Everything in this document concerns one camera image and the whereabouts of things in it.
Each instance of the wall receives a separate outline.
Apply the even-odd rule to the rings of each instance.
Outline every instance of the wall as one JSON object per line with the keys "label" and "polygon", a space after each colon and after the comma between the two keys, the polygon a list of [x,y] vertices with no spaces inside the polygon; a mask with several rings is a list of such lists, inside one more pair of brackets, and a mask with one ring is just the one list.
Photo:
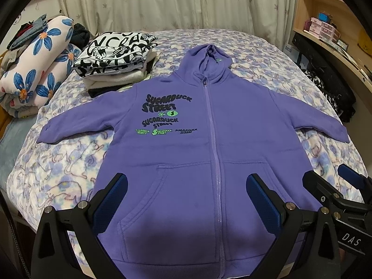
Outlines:
{"label": "wall", "polygon": [[355,94],[356,103],[353,105],[355,114],[350,123],[345,123],[347,132],[360,153],[367,168],[369,176],[372,176],[372,114]]}
{"label": "wall", "polygon": [[20,16],[18,16],[17,20],[9,29],[4,40],[0,44],[0,54],[6,50],[6,46],[9,44],[10,40],[12,40],[22,24],[25,24],[28,21],[34,21],[44,13],[48,16],[57,15],[59,11],[60,8],[57,0],[32,0],[21,12]]}

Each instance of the bedspread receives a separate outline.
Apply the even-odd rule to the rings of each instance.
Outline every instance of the bedspread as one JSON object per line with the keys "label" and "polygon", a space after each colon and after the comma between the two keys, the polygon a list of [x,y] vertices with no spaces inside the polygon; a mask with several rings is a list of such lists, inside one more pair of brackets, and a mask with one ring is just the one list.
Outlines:
{"label": "bedspread", "polygon": [[[261,38],[228,30],[176,30],[153,34],[159,37],[159,46],[154,51],[161,54],[153,70],[154,78],[177,69],[188,49],[212,43],[233,57],[231,69],[236,75],[301,99],[337,117],[323,94],[301,70],[278,48]],[[34,229],[44,207],[52,205],[56,209],[68,209],[90,198],[113,130],[80,134],[52,145],[36,144],[42,127],[49,119],[88,101],[91,98],[82,79],[73,72],[49,105],[39,110],[37,121],[8,177],[8,196]],[[354,144],[338,142],[315,130],[302,129],[297,134],[314,170],[345,198],[362,201],[359,191],[337,175],[337,167],[341,163],[367,175]],[[73,234],[70,240],[80,263],[86,263]]]}

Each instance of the black guitar case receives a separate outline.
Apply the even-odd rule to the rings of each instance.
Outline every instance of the black guitar case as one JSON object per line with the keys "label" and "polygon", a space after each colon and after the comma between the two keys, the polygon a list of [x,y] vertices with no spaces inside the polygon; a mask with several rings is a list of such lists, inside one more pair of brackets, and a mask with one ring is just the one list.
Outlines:
{"label": "black guitar case", "polygon": [[355,112],[352,107],[356,102],[355,95],[337,69],[326,59],[323,48],[299,33],[295,33],[292,43],[309,60],[323,81],[325,90],[334,95],[337,104],[346,112],[344,116],[351,117]]}

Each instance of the beige curtain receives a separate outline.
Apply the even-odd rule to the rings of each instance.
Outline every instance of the beige curtain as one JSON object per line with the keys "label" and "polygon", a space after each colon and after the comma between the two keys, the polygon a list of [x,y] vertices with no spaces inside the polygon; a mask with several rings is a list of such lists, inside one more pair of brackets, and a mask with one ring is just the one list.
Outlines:
{"label": "beige curtain", "polygon": [[221,28],[247,32],[282,49],[295,0],[58,0],[64,14],[93,34]]}

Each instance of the hoodie pocket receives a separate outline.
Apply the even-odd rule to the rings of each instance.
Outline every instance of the hoodie pocket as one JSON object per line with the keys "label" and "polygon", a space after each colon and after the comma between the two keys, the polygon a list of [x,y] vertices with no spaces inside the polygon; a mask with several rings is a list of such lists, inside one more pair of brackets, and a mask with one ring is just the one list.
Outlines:
{"label": "hoodie pocket", "polygon": [[266,161],[225,162],[226,259],[247,259],[267,252],[275,237],[266,231],[246,191],[247,177],[257,173],[284,202],[293,201]]}
{"label": "hoodie pocket", "polygon": [[140,203],[118,223],[126,262],[195,265],[216,258],[210,162],[158,166]]}

